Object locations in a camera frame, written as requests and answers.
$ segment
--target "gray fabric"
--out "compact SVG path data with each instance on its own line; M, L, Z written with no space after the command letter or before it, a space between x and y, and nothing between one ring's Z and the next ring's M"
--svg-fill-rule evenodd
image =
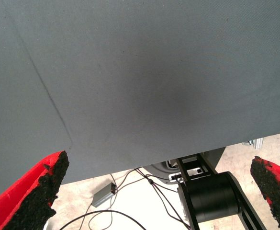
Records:
M72 182L276 133L280 1L0 2L0 192L56 150Z

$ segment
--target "floor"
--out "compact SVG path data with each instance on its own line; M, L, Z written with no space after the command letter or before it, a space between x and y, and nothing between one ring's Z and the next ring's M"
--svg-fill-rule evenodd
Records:
M263 199L256 183L250 175L250 164L254 156L260 156L266 160L280 165L280 134L264 138L263 146L259 150L252 147L236 144L228 146L218 163L216 170L220 172L230 171L239 181L249 201L253 205L257 214L268 230L278 229L277 222L273 219L267 202ZM128 171L113 173L113 176L120 184L124 175ZM124 184L141 179L136 172L132 172L127 177ZM84 214L88 205L92 201L93 194L112 181L110 175L91 178L75 183L65 184L60 187L58 199L54 202L53 208L57 214L49 220L48 230L58 230L70 220ZM165 185L165 187L176 189L177 185ZM169 201L173 204L178 213L183 217L183 211L180 199L177 193L162 189ZM98 208L90 207L90 211L106 209L109 202L105 202ZM153 190L152 186L146 181L141 180L131 184L117 195L113 210L118 210L135 218L147 230L184 230L186 229L181 223L170 218L163 207L159 197ZM93 215L85 218L82 230L87 230L88 221ZM82 219L70 224L65 229L78 230ZM102 213L92 222L93 230L101 230L109 225L111 215ZM200 224L201 230L242 230L244 229L237 216L208 221ZM135 223L124 216L113 214L113 223L109 230L130 230L140 229Z

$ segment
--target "red foam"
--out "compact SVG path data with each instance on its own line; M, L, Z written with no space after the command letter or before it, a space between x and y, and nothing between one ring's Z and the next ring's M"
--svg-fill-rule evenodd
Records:
M0 230L10 221L25 197L39 186L39 178L47 173L52 174L60 153L62 152L56 152L43 158L0 195Z
M267 161L265 159L262 159L260 157L255 157L255 161L263 162L265 165L265 168L267 170L269 170L272 174L274 174L276 177L276 180L278 181L278 183L280 183L280 166L279 165L277 165L273 162Z

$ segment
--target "black cable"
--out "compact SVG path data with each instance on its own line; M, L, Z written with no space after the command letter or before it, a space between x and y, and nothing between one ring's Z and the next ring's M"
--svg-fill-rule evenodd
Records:
M154 182L154 184L155 184L155 185L158 185L159 187L164 188L164 189L166 189L166 190L172 191L172 192L174 192L174 193L178 193L178 191L175 191L175 190L170 189L170 188L163 187L162 185L157 184L156 182Z
M110 176L112 177L113 182L115 183L115 190L117 190L116 180L115 180L115 178L113 177L112 174L110 174ZM114 202L115 202L115 200L116 200L116 197L117 197L117 191L115 192L115 197L114 197L113 203L112 203L112 198L113 198L113 197L111 197L111 199L110 199L110 206L109 206L106 210L109 210L109 209L111 210L112 205L114 204ZM96 216L98 216L99 214L101 214L101 212L98 213L98 214L96 214L96 215L94 215L94 216L89 220L89 222L88 222L88 227L89 227L90 230L92 230L92 228L90 227L90 223L91 223L92 220L93 220ZM113 216L112 216L112 213L111 213L111 221L110 221L110 224L109 224L107 227L105 227L105 228L103 228L103 229L101 229L101 230L106 230L106 229L108 229L108 228L112 225L112 222L113 222Z
M127 176L128 176L131 172L133 172L134 170L135 170L135 169L131 169L131 170L126 174L125 178L124 178L123 181L120 183L120 185L117 187L117 189L119 189L119 188L122 186L122 184L125 182Z
M158 178L158 179L162 179L162 180L166 180L166 181L171 181L170 179L159 177L159 176L155 176L155 175L152 175L152 174L146 174L145 176L153 176L153 177Z
M153 186L153 189L155 190L155 192L157 193L158 197L159 197L159 198L160 198L160 200L162 201L163 206L164 206L164 208L165 208L165 210L166 210L167 214L168 214L170 217L172 217L173 219L175 219L175 220L177 220L177 221L181 222L181 220L180 220L180 219L178 219L178 218L176 218L176 217L172 216L172 215L168 212L168 208L166 207L166 205L165 205L165 203L164 203L164 201L163 201L162 197L161 197L161 196L160 196L160 194L158 193L157 189L155 189L155 187L154 187L154 186Z
M91 214L94 214L94 213L99 213L99 212L112 212L112 213L114 212L114 213L121 214L121 215L123 215L123 216L125 216L125 217L131 219L133 222L135 222L135 223L136 223L139 227L141 227L143 230L146 230L146 228L144 228L144 227L142 226L142 224L140 224L138 221L136 221L136 220L135 220L134 218L132 218L131 216L129 216L129 215L123 213L123 212L119 212L119 211L115 211L115 210L100 210L100 211L89 212L89 213L87 213L87 214L81 215L81 216L79 216L79 217L77 217L77 218L71 220L69 223L66 223L66 224L65 224L62 228L60 228L59 230L64 229L66 226L68 226L69 224L73 223L73 222L76 221L76 220L79 220L80 218L83 218L83 217L85 217L85 216L88 216L88 215L91 215Z
M131 184L134 184L134 183L136 183L136 182L138 182L138 181L141 181L141 180L143 180L143 179L145 179L145 178L141 178L141 179L139 179L139 180L130 182L130 183L128 183L128 184L125 184L123 187L121 187L121 188L118 190L118 192L121 191L121 190L122 190L123 188L125 188L126 186L131 185Z
M156 189L161 193L161 195L166 199L166 201L168 202L168 204L171 206L171 208L174 210L174 212L176 213L176 215L178 216L178 218L182 221L182 223L184 224L184 226L186 226L187 229L190 229L190 226L187 225L182 218L179 216L178 212L176 211L176 209L174 208L174 206L170 203L170 201L167 199L167 197L163 194L163 192L156 186Z
M88 206L87 211L86 211L85 214L88 213L88 210L89 210L89 208L90 208L91 206L92 206L92 203ZM79 230L81 230L85 218L86 218L86 217L84 216L83 219L82 219L81 225L80 225L80 227L79 227Z
M177 221L181 222L184 224L184 226L187 228L187 229L190 229L190 226L187 225L183 220L182 218L179 216L178 212L176 211L176 209L173 207L173 205L170 203L170 201L166 198L166 196L162 193L162 191L154 184L155 182L152 180L152 179L149 179L148 176L146 176L144 173L142 173L142 171L140 169L134 169L137 173L139 173L140 175L142 175L144 178L146 178L148 180L148 182L155 188L157 189L161 194L162 196L166 199L166 201L168 202L168 204L171 206L171 208L174 210L174 212L176 213L176 215L178 216L179 219L176 219Z

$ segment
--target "black cylinder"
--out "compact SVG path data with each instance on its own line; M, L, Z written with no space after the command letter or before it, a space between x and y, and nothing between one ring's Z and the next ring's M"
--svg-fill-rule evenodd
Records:
M186 187L199 223L238 213L235 194L223 173L186 182Z

